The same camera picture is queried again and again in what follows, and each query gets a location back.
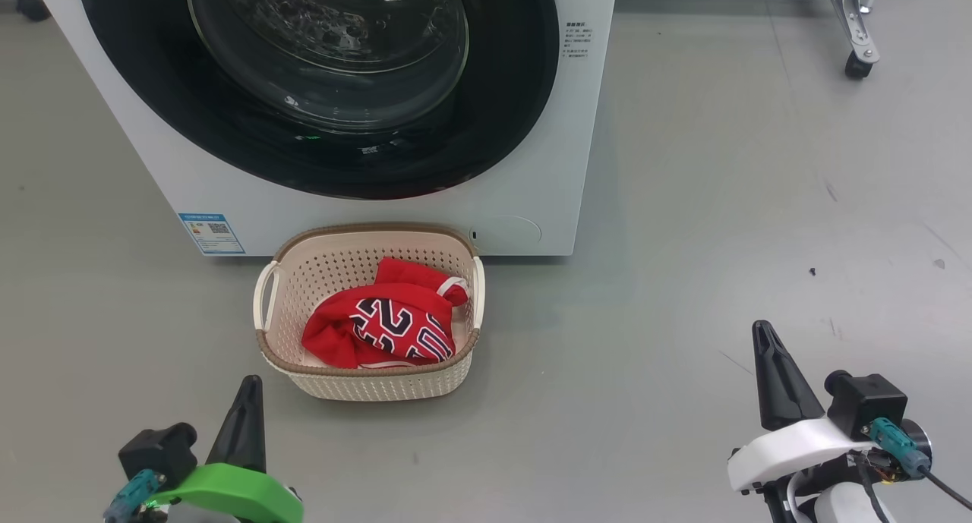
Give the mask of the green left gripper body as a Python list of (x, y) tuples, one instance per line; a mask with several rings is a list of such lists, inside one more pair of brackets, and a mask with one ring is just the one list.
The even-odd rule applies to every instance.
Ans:
[(150, 503), (188, 505), (250, 522), (301, 522), (305, 505), (269, 474), (226, 463), (199, 465), (172, 490), (150, 496)]

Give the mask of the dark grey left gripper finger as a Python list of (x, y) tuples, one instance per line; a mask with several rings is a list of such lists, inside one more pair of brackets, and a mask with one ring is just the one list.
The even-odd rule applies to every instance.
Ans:
[(247, 468), (248, 378), (237, 389), (226, 418), (206, 458), (206, 464), (223, 463)]
[(244, 378), (244, 413), (245, 467), (266, 474), (264, 389), (259, 376)]

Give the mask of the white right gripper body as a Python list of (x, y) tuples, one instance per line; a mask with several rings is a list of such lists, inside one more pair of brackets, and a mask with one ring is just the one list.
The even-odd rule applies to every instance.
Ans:
[(867, 454), (875, 447), (872, 440), (851, 439), (828, 418), (809, 419), (750, 440), (731, 455), (727, 474), (736, 492), (803, 475), (804, 489), (811, 493), (840, 481), (855, 481), (848, 454)]

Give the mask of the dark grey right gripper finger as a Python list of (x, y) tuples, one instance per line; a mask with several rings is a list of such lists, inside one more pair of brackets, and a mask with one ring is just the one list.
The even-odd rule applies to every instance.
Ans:
[(751, 326), (754, 364), (761, 426), (769, 432), (787, 426), (789, 398), (784, 385), (785, 374), (780, 366), (788, 356), (780, 336), (768, 321), (756, 321)]
[(781, 374), (785, 374), (785, 377), (787, 377), (784, 379), (784, 385), (787, 387), (791, 400), (787, 426), (804, 420), (822, 418), (824, 408), (820, 405), (819, 399), (816, 398), (815, 392), (799, 370), (791, 354), (788, 353), (788, 356), (784, 358), (780, 368)]

